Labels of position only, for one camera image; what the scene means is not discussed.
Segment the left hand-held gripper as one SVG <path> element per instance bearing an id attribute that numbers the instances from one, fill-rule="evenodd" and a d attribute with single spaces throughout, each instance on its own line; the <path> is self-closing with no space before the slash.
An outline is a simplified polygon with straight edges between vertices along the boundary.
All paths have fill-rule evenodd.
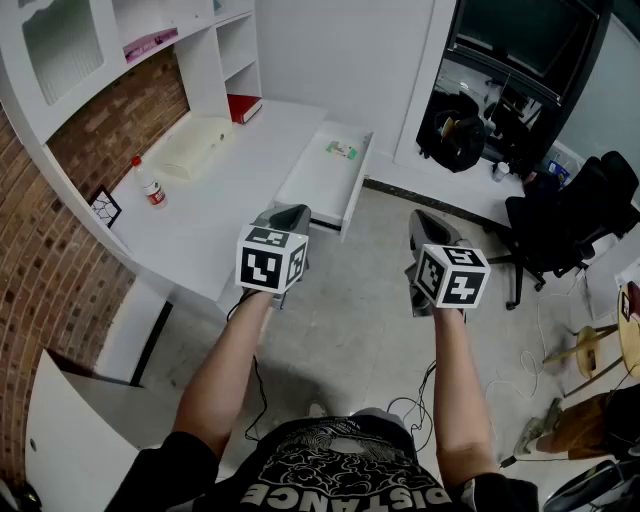
<path id="1" fill-rule="evenodd" d="M 247 291 L 272 295 L 281 309 L 287 292 L 309 268 L 311 209 L 304 204 L 262 212 L 242 227 L 237 241 L 235 283 Z"/>

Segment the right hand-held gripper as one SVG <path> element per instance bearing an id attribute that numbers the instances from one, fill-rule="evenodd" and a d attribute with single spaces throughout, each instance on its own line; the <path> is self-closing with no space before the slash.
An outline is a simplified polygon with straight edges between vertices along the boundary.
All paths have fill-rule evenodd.
<path id="1" fill-rule="evenodd" d="M 483 252 L 453 226 L 423 210 L 409 218 L 409 246 L 414 262 L 405 269 L 412 315 L 433 310 L 475 309 L 490 275 Z"/>

